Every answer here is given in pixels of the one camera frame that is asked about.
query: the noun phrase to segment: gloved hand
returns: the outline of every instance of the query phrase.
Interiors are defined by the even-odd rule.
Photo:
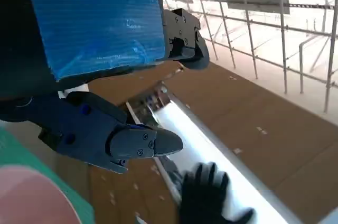
[[[227,197],[229,177],[217,172],[215,163],[199,164],[195,174],[187,173],[182,185],[182,202],[179,208],[180,224],[246,224],[254,211],[245,212],[238,220],[227,220],[222,209]]]

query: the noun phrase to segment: blue plastic cover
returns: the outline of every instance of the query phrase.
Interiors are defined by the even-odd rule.
[[[165,55],[158,0],[32,0],[49,67],[64,77]]]

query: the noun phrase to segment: screw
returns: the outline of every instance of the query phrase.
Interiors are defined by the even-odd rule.
[[[153,142],[153,141],[150,141],[149,144],[148,144],[148,147],[149,147],[149,148],[153,148],[153,147],[154,147],[154,142]]]

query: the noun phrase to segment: pink surface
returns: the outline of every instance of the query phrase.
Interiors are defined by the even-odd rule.
[[[0,224],[81,224],[63,192],[23,166],[0,168]]]

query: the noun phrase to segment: green mat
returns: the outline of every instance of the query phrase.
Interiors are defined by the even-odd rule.
[[[29,166],[47,176],[67,196],[82,224],[95,223],[92,206],[35,157],[35,155],[31,154],[10,133],[0,127],[0,165],[7,164]]]

